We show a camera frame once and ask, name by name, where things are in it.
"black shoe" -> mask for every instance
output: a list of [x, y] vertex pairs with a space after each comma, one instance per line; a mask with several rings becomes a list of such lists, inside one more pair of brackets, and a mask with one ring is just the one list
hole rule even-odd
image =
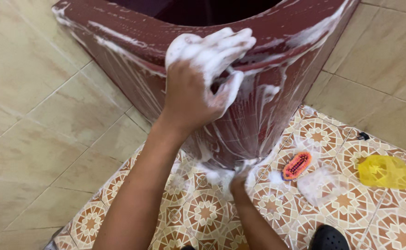
[[321, 225], [311, 241], [312, 250], [350, 250], [347, 239], [330, 225]]
[[193, 248], [192, 246], [184, 246], [181, 250], [195, 250], [195, 248]]

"hand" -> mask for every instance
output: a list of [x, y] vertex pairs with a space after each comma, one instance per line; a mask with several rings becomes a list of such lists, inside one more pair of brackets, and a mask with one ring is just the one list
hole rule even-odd
[[162, 119], [184, 133], [223, 116], [234, 102], [244, 74], [234, 71], [216, 94], [213, 80], [256, 43], [251, 29], [224, 28], [205, 38], [178, 36], [166, 54], [167, 89]]
[[234, 178], [231, 180], [229, 184], [229, 189], [231, 193], [234, 194], [237, 191], [244, 191], [245, 190], [245, 183], [248, 179], [248, 175], [252, 169], [252, 165], [247, 165], [243, 167], [243, 169], [236, 170]]

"tiled floor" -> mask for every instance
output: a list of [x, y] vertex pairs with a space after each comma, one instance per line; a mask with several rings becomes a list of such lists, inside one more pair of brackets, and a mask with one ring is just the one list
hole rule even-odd
[[[406, 162], [406, 152], [379, 139], [356, 139], [358, 131], [330, 117], [301, 107], [284, 131], [271, 164], [259, 168], [250, 198], [290, 249], [307, 249], [316, 228], [329, 224], [341, 231], [354, 249], [406, 250], [406, 190], [368, 188], [359, 182], [357, 163], [372, 154], [393, 155]], [[272, 170], [281, 170], [300, 148], [318, 157], [304, 172], [331, 165], [339, 171], [348, 192], [320, 207], [299, 193], [297, 181], [273, 184]], [[90, 249], [104, 216], [124, 178], [133, 167], [140, 147], [97, 194], [66, 225], [54, 242], [60, 249]], [[219, 186], [184, 152], [176, 158], [167, 182], [151, 249], [248, 249], [235, 206]]]

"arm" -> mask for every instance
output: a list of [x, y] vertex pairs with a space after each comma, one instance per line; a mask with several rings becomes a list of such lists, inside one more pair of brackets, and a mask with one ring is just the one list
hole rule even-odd
[[[233, 72], [216, 94], [210, 90], [213, 79], [255, 43], [255, 38], [248, 33], [221, 31], [208, 36], [210, 39], [181, 35], [176, 39], [178, 43], [174, 40], [169, 47], [164, 109], [109, 208], [93, 250], [144, 250], [149, 247], [164, 187], [180, 146], [195, 129], [224, 114], [243, 80], [242, 72]], [[238, 43], [232, 43], [236, 37]], [[228, 42], [231, 42], [230, 47], [217, 45], [226, 46]], [[193, 45], [193, 58], [189, 59], [185, 52], [185, 56], [180, 57], [178, 51], [186, 50], [190, 45]], [[217, 71], [210, 71], [207, 65]]]
[[251, 250], [287, 249], [285, 242], [266, 222], [252, 204], [245, 190], [249, 169], [244, 169], [232, 179], [231, 193]]

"tiled wall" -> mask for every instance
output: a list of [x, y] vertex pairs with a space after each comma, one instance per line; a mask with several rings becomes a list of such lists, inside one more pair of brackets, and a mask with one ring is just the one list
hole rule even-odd
[[54, 3], [0, 0], [0, 250], [42, 248], [150, 129]]
[[304, 103], [406, 150], [406, 0], [362, 0]]

